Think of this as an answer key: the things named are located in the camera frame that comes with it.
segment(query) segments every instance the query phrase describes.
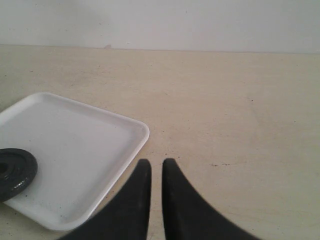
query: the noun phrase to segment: plastic tray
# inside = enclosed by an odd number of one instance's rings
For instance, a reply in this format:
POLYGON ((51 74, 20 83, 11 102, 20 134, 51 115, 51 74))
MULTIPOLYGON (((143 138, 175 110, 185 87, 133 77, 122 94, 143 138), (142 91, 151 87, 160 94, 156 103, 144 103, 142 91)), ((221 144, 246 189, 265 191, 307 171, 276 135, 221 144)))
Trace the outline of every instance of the plastic tray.
POLYGON ((5 203, 45 228, 84 223, 149 138, 143 122, 51 93, 0 113, 0 149, 32 153, 38 172, 5 203))

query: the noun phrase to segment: white tray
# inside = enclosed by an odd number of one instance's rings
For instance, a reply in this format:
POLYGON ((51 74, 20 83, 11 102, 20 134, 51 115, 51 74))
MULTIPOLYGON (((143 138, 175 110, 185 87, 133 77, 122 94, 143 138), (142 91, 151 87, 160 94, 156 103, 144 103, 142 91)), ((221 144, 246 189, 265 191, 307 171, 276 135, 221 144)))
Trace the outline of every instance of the white tray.
POLYGON ((149 138, 143 122, 51 93, 0 113, 0 149, 24 149, 38 172, 5 203, 45 228, 84 223, 149 138))

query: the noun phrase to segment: beige floor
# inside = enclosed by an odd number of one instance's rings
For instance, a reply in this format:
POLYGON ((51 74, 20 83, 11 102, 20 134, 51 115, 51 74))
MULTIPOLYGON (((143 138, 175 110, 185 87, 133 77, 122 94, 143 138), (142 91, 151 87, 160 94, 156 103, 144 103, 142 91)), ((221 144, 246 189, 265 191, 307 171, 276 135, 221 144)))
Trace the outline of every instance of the beige floor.
MULTIPOLYGON (((0 111, 45 91, 149 126, 149 141, 105 201, 148 158, 148 240, 164 239, 167 157, 250 233, 320 239, 320 55, 0 46, 0 56, 0 111)), ((63 234, 4 204, 0 213, 2 240, 63 234)))

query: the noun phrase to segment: wall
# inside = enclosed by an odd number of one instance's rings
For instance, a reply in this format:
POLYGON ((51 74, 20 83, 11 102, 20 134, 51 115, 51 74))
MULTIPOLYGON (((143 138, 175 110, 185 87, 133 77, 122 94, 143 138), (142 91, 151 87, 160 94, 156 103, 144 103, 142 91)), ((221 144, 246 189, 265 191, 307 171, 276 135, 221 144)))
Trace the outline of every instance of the wall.
POLYGON ((0 0, 0 44, 320 53, 320 1, 0 0))

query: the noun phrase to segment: black disc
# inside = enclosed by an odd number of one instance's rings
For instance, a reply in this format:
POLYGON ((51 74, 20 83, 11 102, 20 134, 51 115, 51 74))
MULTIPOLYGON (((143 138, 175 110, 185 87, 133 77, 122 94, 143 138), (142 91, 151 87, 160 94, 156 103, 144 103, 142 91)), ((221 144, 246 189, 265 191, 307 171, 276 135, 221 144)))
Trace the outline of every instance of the black disc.
POLYGON ((0 149, 0 202, 21 193, 35 178, 36 158, 18 148, 0 149))

